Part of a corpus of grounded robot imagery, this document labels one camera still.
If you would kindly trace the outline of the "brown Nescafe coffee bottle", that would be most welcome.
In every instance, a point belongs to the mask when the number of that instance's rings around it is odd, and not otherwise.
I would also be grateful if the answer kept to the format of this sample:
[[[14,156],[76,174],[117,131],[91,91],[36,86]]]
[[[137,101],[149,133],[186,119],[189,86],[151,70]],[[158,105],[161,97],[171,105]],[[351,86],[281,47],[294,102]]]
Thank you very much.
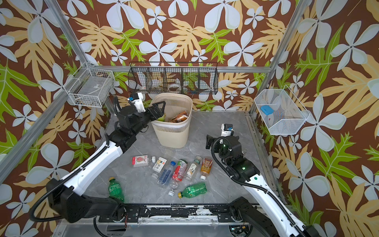
[[[177,116],[175,116],[174,118],[172,118],[169,122],[180,123],[180,122],[184,122],[188,118],[189,118],[188,113],[186,111],[183,111],[183,112],[179,113]]]

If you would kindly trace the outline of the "white green label bottle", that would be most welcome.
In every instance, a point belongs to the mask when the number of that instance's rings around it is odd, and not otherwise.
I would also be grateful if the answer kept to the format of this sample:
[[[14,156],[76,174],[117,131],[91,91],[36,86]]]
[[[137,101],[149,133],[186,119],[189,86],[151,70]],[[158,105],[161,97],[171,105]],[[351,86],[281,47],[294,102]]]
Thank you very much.
[[[202,157],[201,156],[196,156],[194,158],[193,162],[189,165],[189,168],[188,168],[188,170],[186,172],[185,178],[187,180],[191,181],[195,177],[196,172],[201,167],[201,163],[202,163]]]

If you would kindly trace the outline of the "green soda bottle yellow cap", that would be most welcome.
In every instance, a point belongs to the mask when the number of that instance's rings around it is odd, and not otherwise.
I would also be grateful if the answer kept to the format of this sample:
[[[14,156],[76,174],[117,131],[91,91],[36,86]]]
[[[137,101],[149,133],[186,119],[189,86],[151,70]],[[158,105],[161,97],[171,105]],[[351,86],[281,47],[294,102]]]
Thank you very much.
[[[186,187],[178,193],[179,198],[194,198],[207,193],[206,184],[204,182],[196,183]]]

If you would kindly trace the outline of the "clear blue cap water bottle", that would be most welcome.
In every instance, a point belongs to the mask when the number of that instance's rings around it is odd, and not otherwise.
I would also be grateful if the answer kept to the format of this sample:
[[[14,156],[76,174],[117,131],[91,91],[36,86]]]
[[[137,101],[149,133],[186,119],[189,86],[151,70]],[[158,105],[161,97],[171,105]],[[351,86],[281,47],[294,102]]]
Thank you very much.
[[[162,172],[162,174],[161,174],[161,176],[157,182],[157,184],[160,187],[162,187],[162,188],[167,187],[167,185],[169,184],[169,182],[173,176],[173,173],[175,171],[175,167],[176,167],[176,163],[174,161],[171,161],[169,166],[163,170],[163,172]]]

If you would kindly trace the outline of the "blue object in basket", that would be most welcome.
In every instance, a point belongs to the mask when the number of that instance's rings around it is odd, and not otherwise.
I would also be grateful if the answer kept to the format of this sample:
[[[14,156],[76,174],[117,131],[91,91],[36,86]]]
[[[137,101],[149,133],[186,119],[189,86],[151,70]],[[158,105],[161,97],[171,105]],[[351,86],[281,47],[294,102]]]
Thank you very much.
[[[269,105],[263,105],[260,109],[267,116],[274,113],[274,110]]]

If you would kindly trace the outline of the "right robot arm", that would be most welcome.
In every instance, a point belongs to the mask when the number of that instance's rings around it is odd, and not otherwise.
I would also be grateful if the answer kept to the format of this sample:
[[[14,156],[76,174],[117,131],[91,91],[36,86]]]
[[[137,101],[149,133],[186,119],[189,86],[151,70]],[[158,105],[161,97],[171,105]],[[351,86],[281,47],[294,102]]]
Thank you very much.
[[[317,237],[312,225],[306,226],[279,199],[258,168],[242,152],[237,136],[206,136],[206,149],[230,179],[243,186],[264,211],[259,212],[245,198],[231,203],[232,210],[265,237]]]

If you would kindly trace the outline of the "white label tea bottle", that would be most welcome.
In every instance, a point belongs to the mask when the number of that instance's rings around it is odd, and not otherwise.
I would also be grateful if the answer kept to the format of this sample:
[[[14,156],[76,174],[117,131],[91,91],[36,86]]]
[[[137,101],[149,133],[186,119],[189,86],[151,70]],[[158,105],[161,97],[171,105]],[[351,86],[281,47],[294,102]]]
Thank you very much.
[[[167,159],[163,157],[159,157],[158,159],[156,159],[156,157],[153,157],[153,160],[155,162],[152,167],[152,178],[158,179],[161,171],[163,170],[165,164],[167,163]]]

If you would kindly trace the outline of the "beige plastic waste bin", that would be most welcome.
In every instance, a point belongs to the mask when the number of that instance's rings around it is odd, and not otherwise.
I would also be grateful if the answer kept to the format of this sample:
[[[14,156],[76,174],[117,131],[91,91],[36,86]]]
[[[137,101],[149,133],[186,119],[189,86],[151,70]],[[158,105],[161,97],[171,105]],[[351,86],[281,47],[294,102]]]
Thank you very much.
[[[174,93],[161,93],[157,95],[152,103],[165,101],[165,121],[152,121],[154,131],[161,145],[169,148],[182,148],[186,145],[190,122],[192,117],[192,100],[187,95]],[[189,118],[184,122],[171,123],[172,118],[186,111]]]

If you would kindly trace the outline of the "dark green soda bottle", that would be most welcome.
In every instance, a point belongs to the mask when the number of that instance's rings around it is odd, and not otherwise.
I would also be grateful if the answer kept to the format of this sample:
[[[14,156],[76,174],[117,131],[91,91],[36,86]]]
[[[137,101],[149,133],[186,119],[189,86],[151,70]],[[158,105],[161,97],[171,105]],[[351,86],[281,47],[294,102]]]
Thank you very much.
[[[120,183],[116,181],[114,177],[109,178],[108,186],[109,196],[115,199],[118,199],[121,202],[124,202],[124,194],[121,188]]]

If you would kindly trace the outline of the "amber tea bottle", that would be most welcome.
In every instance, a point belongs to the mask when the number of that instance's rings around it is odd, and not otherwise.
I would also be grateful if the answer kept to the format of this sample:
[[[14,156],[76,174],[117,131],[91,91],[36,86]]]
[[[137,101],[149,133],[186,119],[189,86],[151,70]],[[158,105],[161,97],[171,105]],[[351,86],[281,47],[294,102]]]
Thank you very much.
[[[200,169],[201,180],[206,180],[206,178],[209,176],[212,165],[213,165],[212,159],[204,158],[204,160],[202,161],[201,169]]]

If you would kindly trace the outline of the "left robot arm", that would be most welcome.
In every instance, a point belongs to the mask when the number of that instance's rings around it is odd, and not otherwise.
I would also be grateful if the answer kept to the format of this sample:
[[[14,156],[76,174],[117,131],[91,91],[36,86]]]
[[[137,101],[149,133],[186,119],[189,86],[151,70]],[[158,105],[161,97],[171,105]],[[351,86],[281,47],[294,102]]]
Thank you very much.
[[[121,108],[117,113],[118,124],[105,142],[85,162],[60,180],[51,179],[44,194],[29,211],[34,222],[49,222],[65,219],[75,223],[83,218],[103,217],[114,221],[124,218],[124,202],[117,198],[98,198],[85,195],[93,180],[115,159],[123,155],[137,140],[137,135],[154,121],[164,116],[166,102],[153,103],[138,111],[135,102]],[[37,207],[45,200],[58,216],[39,218],[35,216]]]

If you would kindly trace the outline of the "red label drink bottle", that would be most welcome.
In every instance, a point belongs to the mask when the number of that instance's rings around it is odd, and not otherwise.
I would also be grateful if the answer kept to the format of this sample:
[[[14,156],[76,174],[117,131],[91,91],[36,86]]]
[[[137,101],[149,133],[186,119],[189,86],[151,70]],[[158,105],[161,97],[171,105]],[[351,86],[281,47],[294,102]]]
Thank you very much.
[[[186,160],[179,160],[177,163],[177,167],[175,168],[175,171],[173,173],[172,179],[181,182],[184,178],[187,165],[188,163]]]

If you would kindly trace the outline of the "white mesh basket right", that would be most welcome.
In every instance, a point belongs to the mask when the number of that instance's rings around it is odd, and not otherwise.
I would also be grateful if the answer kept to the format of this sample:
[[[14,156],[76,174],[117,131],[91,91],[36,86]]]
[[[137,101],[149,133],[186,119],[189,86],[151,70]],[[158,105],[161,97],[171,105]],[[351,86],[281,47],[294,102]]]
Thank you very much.
[[[311,115],[288,86],[284,89],[264,89],[254,102],[271,135],[295,135]],[[263,105],[269,105],[274,113],[265,115],[260,109]]]

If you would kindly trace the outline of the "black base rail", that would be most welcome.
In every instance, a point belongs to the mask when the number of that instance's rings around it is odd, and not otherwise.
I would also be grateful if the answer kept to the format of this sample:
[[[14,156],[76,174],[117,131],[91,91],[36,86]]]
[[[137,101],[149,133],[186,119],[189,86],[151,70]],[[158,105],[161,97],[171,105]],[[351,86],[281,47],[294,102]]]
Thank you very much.
[[[248,223],[260,213],[257,206],[237,200],[221,204],[128,204],[121,209],[126,224],[206,224]]]

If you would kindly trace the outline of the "green yellow juice bottle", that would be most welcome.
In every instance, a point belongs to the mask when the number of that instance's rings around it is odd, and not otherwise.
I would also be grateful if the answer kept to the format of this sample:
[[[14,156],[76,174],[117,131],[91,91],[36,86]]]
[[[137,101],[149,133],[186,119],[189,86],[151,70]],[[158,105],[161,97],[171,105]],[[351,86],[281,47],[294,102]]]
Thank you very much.
[[[166,115],[157,118],[157,121],[165,121]]]

